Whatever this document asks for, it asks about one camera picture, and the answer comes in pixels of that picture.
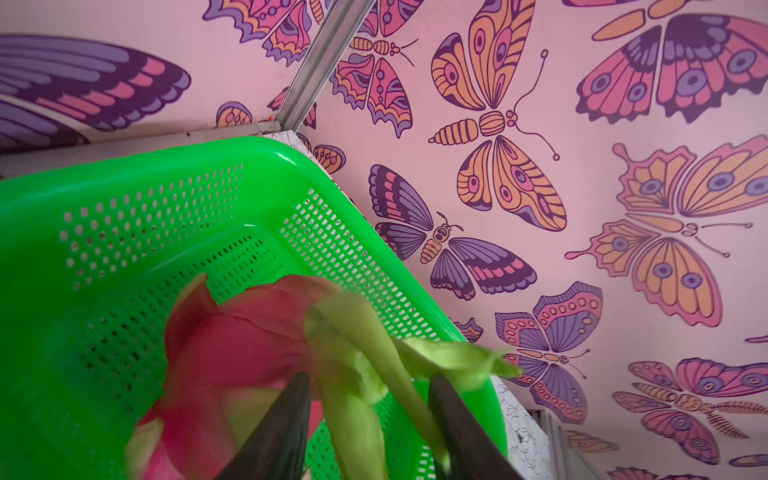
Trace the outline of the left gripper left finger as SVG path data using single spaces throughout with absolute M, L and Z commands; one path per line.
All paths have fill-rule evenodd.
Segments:
M 310 410 L 310 379 L 301 372 L 291 379 L 215 479 L 301 479 Z

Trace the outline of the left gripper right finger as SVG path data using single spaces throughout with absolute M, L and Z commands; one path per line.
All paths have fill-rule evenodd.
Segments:
M 440 480 L 521 480 L 511 463 L 488 437 L 449 380 L 430 379 L 428 406 L 445 440 L 450 469 L 433 455 Z

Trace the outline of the pink dragon fruit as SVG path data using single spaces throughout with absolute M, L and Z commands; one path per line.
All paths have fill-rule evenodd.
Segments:
M 162 396 L 125 448 L 133 479 L 215 479 L 301 372 L 310 379 L 307 442 L 324 424 L 343 478 L 388 477 L 374 407 L 389 395 L 450 469 L 430 379 L 443 374 L 462 399 L 490 376 L 521 373 L 477 345 L 396 339 L 363 296 L 313 276 L 289 275 L 220 304 L 199 275 L 177 298 L 164 341 Z

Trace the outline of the green plastic basket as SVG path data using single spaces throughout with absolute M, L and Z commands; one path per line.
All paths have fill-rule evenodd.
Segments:
M 162 396 L 165 328 L 199 275 L 220 304 L 320 277 L 363 296 L 396 339 L 468 343 L 331 178 L 283 143 L 244 137 L 5 180 L 3 478 L 133 479 L 125 448 Z M 508 460 L 491 377 L 461 397 Z M 374 409 L 385 479 L 436 477 L 395 398 Z M 304 465 L 306 479 L 345 479 L 324 424 Z

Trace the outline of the aluminium frame struts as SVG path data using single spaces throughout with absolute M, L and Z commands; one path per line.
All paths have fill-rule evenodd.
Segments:
M 297 130 L 324 88 L 374 0 L 335 1 L 276 116 L 282 131 Z

